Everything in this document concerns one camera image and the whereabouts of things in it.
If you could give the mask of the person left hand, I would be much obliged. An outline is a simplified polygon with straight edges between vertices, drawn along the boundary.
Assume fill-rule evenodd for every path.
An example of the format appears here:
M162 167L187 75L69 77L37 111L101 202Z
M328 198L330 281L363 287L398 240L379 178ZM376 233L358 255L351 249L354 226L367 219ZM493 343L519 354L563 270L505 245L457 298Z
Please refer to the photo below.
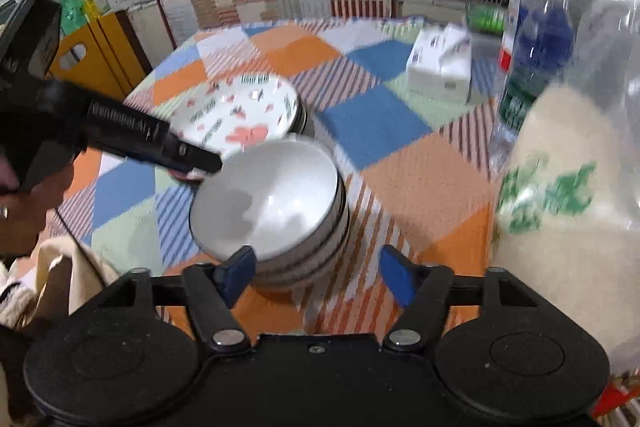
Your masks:
M74 165L51 174L29 192L13 193L17 177L1 155L1 259L29 256L46 227L47 214L63 202L74 177Z

